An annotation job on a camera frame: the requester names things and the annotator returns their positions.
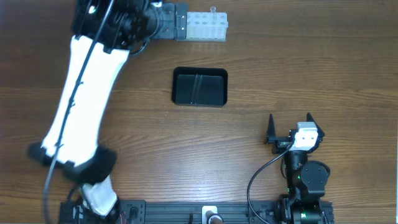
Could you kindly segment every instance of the wooden table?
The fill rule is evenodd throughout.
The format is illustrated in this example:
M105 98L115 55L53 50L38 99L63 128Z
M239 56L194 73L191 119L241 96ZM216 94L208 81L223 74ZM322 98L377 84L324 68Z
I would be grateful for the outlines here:
M398 1L202 0L228 13L225 43L153 41L122 69L99 141L118 152L123 199L246 200L268 115L285 136L311 112L326 132L312 159L331 167L324 200L338 223L393 223L396 215ZM0 2L0 222L42 222L47 168L27 146L47 134L69 60L69 0ZM225 68L222 108L175 106L177 66ZM58 170L52 217L72 183ZM259 175L253 200L285 193L279 166Z

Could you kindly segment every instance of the wooden tabletop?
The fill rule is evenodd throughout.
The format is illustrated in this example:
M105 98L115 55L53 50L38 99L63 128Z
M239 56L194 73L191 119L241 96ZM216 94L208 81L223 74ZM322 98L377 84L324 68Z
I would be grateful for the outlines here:
M398 1L197 0L228 13L225 43L152 41L119 74L99 142L118 152L122 199L244 202L253 173L275 157L268 115L288 135L311 112L326 133L314 160L331 168L323 200L337 223L396 215ZM68 69L70 0L0 2L0 222L43 222L47 168L27 155L47 134ZM175 67L228 71L222 108L171 102ZM72 183L58 170L52 217ZM286 193L279 163L253 200Z

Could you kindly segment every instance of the white plastic box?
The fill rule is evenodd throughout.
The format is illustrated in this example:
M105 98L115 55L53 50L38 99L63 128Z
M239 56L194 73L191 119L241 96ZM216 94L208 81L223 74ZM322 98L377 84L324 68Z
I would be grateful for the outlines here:
M187 38L185 40L221 42L226 40L227 14L216 12L214 6L210 8L210 11L187 13Z

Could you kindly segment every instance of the black plastic container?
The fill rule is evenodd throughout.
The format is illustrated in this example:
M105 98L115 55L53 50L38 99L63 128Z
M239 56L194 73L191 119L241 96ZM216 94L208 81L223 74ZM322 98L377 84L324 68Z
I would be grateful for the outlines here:
M177 67L172 101L182 106L222 107L227 102L228 73L222 68Z

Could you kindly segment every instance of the wood grain surface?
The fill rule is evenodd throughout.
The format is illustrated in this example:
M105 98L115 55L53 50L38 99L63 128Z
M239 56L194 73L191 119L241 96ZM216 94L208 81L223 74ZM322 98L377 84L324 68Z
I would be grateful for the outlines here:
M244 202L253 173L275 155L268 114L287 135L311 112L326 132L312 159L331 167L324 200L337 223L394 223L398 120L398 1L197 0L228 13L225 43L152 41L112 91L99 141L118 152L122 199ZM0 1L0 222L43 222L47 168L27 146L52 124L67 74L70 0ZM223 108L175 106L177 66L225 68ZM52 217L72 183L56 171ZM285 193L279 166L253 200Z

